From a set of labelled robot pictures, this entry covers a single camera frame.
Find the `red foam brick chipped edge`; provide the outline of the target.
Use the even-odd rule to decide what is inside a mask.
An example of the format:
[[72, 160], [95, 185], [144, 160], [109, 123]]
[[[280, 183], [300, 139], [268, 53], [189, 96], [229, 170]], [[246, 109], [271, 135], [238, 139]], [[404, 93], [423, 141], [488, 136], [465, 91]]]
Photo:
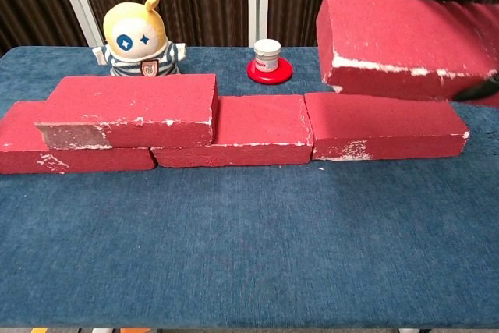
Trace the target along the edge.
[[342, 94], [450, 100], [499, 73], [499, 5], [323, 0], [321, 79]]

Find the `red foam brick grey corner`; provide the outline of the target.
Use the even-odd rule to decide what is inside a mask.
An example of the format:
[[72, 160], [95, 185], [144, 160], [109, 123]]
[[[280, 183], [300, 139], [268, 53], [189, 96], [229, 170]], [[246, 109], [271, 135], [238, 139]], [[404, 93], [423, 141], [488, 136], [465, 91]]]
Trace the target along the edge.
[[52, 149], [198, 147], [214, 139], [216, 76], [67, 76], [34, 118]]

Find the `small white jar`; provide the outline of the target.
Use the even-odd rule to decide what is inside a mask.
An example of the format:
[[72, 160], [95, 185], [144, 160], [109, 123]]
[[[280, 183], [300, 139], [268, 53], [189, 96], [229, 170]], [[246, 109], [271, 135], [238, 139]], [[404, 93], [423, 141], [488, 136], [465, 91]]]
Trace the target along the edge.
[[274, 72], [278, 67], [281, 44], [274, 39], [259, 39], [253, 46], [256, 68], [264, 73]]

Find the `red round disc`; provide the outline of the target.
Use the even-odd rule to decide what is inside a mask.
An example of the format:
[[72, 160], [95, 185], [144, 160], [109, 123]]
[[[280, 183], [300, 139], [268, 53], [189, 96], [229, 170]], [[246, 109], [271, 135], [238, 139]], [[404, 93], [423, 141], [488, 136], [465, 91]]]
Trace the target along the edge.
[[278, 59], [278, 67], [273, 72], [262, 72], [257, 68], [256, 60], [252, 59], [247, 67], [248, 77], [254, 82], [264, 85], [278, 85], [291, 79], [293, 68], [291, 63], [285, 58]]

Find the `yellow plush toy striped shirt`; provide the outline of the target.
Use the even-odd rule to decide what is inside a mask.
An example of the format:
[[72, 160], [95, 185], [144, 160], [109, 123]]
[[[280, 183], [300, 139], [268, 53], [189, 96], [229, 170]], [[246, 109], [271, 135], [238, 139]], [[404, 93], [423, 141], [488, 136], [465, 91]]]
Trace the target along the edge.
[[155, 10], [160, 0], [121, 2], [107, 11], [103, 31], [107, 44], [92, 49], [100, 66], [112, 76], [163, 76], [179, 73], [186, 45], [166, 35]]

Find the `blue table cloth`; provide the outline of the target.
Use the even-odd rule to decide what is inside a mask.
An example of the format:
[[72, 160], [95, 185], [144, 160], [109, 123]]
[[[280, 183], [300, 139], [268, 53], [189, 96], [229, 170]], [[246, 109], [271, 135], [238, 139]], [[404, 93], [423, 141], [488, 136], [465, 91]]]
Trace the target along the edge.
[[499, 109], [456, 158], [0, 175], [0, 327], [499, 327]]

